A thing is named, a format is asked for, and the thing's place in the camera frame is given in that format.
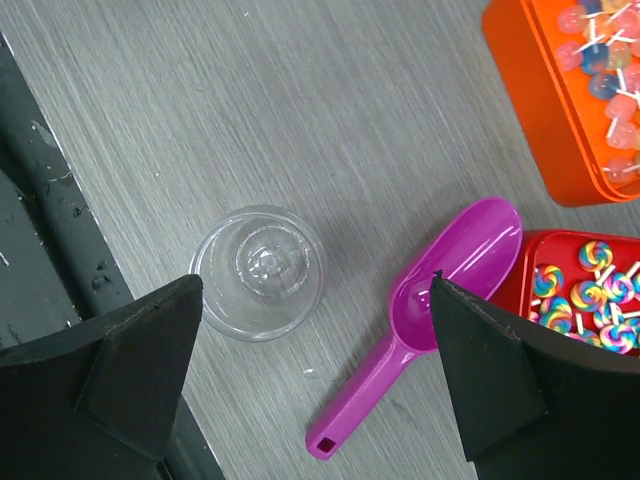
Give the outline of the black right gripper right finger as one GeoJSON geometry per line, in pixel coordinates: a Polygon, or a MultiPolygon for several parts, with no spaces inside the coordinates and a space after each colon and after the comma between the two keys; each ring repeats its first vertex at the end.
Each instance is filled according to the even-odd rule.
{"type": "Polygon", "coordinates": [[[639,361],[555,333],[437,273],[431,311],[480,479],[636,479],[639,361]]]}

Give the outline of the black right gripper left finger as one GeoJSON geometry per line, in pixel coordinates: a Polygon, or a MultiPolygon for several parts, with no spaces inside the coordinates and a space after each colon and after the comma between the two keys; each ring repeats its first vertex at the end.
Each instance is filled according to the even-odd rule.
{"type": "Polygon", "coordinates": [[[150,479],[166,455],[202,315],[185,275],[1,352],[4,479],[150,479]]]}

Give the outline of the purple plastic scoop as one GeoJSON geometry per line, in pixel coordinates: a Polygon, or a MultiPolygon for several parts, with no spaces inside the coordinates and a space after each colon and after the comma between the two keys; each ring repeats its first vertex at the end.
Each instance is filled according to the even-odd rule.
{"type": "Polygon", "coordinates": [[[388,296],[390,327],[308,428],[307,451],[328,460],[419,357],[438,348],[431,283],[450,280],[490,298],[511,272],[523,227],[516,207],[482,198],[462,210],[396,277],[388,296]]]}

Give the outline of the orange candy box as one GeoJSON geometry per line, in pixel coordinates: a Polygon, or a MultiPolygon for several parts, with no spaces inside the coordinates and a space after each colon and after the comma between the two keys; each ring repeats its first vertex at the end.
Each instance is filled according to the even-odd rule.
{"type": "Polygon", "coordinates": [[[491,1],[482,29],[550,197],[565,207],[630,202],[639,197],[639,180],[615,184],[603,169],[611,158],[635,152],[606,143],[604,103],[589,93],[580,69],[563,72],[555,58],[564,43],[585,42],[558,29],[569,5],[491,1]]]}

